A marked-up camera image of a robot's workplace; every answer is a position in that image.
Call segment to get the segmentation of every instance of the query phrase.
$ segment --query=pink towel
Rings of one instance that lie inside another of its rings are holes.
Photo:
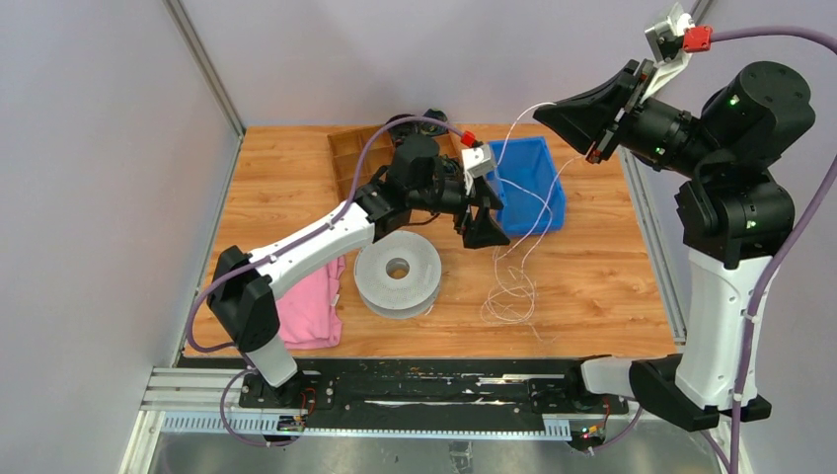
[[[345,258],[302,278],[276,301],[279,336],[289,349],[332,348],[340,343],[342,322],[333,303],[340,291]]]

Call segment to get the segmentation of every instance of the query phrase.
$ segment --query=gray floor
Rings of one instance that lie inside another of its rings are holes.
[[[627,423],[611,420],[614,435]],[[698,434],[642,421],[620,443],[588,458],[563,442],[301,438],[286,448],[245,446],[222,434],[161,434],[151,473],[304,474],[718,474]]]

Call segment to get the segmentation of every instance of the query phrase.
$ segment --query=red connector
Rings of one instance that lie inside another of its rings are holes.
[[[475,141],[477,141],[477,135],[474,134],[473,131],[465,130],[465,133],[462,135],[462,144],[471,148]]]
[[[686,52],[703,52],[712,47],[712,27],[702,26],[686,30],[683,35],[683,50]]]

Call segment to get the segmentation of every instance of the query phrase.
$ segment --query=spool center hole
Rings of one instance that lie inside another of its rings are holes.
[[[393,279],[406,277],[410,272],[410,264],[406,260],[395,258],[387,262],[387,275]]]

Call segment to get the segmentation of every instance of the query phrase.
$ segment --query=wooden surface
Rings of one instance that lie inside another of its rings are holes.
[[[251,127],[218,230],[207,280],[218,253],[270,244],[322,217],[337,204],[328,133],[347,127]],[[507,125],[464,126],[482,140],[503,139]],[[544,135],[556,167],[576,156],[551,131],[521,125],[513,137]],[[352,277],[356,252],[346,256],[338,315],[341,343],[297,356],[662,356],[674,350],[619,160],[593,166],[576,160],[562,173],[568,197],[563,230],[547,235],[526,263],[537,284],[529,324],[499,326],[481,319],[495,286],[492,249],[465,250],[450,217],[412,227],[438,249],[443,277],[429,314],[406,321],[375,315],[360,300]],[[414,213],[414,221],[426,214]],[[505,266],[519,265],[522,244]],[[518,301],[528,307],[528,302]],[[194,326],[205,345],[228,341],[202,306]],[[188,356],[197,356],[191,348]],[[216,353],[233,355],[232,351]]]

